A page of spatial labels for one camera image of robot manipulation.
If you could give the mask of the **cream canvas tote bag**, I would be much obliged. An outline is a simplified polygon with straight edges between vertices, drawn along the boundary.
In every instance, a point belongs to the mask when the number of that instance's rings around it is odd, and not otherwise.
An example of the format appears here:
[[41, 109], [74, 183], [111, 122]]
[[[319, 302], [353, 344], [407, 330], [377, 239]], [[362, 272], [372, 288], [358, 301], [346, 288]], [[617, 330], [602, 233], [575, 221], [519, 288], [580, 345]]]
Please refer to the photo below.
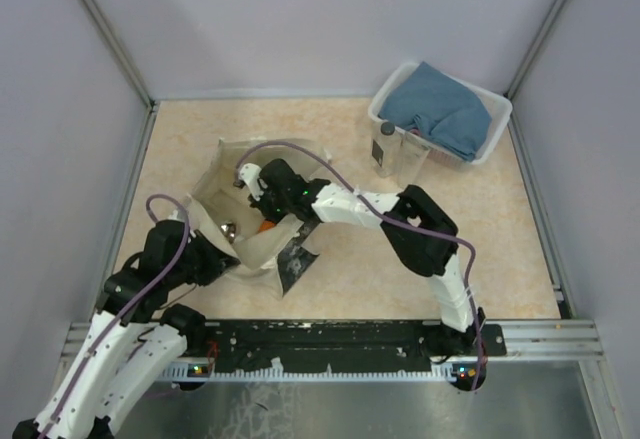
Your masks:
[[[187, 195], [185, 206], [191, 227], [239, 260], [237, 267], [225, 273], [227, 277], [268, 290], [280, 299], [316, 260], [315, 251], [305, 243], [318, 224], [288, 215], [274, 228], [259, 232], [262, 214], [250, 206], [249, 192], [233, 185], [238, 160], [259, 143], [258, 139], [221, 139], [208, 168]], [[239, 237], [233, 244], [219, 229], [225, 221], [238, 226]]]

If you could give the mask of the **clear square bottle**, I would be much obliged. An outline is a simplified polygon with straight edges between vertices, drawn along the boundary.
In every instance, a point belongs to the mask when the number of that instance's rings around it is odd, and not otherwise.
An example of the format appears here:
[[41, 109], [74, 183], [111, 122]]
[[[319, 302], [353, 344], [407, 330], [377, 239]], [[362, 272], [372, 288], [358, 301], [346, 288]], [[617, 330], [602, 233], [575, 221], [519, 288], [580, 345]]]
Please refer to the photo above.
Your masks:
[[380, 177], [386, 178], [396, 172], [401, 143], [402, 135], [393, 123], [382, 121], [373, 129], [371, 159]]

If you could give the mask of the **grey tube white cap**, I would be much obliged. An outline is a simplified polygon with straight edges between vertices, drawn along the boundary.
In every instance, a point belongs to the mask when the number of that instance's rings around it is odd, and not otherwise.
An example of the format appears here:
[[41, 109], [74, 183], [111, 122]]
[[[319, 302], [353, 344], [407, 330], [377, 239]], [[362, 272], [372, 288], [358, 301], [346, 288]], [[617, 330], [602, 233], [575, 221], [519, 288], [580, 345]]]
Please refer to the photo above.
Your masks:
[[430, 147], [417, 135], [406, 132], [397, 159], [396, 182], [401, 189], [412, 184], [418, 176]]

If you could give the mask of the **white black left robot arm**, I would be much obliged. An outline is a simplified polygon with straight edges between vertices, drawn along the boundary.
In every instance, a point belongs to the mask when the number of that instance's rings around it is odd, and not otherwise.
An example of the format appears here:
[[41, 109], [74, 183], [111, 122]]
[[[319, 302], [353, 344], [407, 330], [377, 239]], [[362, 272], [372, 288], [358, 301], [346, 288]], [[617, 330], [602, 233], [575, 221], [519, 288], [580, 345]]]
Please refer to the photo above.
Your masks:
[[169, 293], [208, 286], [239, 263], [186, 223], [157, 222], [142, 250], [104, 283], [80, 351], [49, 403], [19, 422], [13, 437], [113, 437], [169, 364], [207, 346], [204, 315], [169, 305]]

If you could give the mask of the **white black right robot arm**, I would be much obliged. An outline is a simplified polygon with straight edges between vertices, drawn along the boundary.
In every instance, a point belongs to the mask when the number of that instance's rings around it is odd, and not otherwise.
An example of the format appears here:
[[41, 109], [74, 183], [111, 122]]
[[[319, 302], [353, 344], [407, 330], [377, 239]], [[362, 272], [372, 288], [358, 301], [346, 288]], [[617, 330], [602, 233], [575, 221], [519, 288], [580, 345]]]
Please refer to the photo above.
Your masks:
[[401, 264], [428, 280], [448, 346], [466, 355], [481, 344], [482, 320], [458, 256], [464, 242], [455, 222], [423, 189], [359, 192], [343, 180], [307, 180], [283, 159], [264, 166], [247, 163], [238, 180], [248, 187], [251, 206], [273, 223], [293, 215], [303, 222], [381, 231]]

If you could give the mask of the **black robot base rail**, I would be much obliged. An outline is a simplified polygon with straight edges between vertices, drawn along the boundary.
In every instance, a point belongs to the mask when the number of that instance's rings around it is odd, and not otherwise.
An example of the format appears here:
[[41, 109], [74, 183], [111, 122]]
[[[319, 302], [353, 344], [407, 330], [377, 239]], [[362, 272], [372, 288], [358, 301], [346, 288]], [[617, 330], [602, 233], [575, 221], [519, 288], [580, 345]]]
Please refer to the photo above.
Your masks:
[[486, 362], [507, 353], [500, 326], [461, 333], [432, 320], [220, 320], [160, 380], [208, 382], [448, 382], [478, 389]]

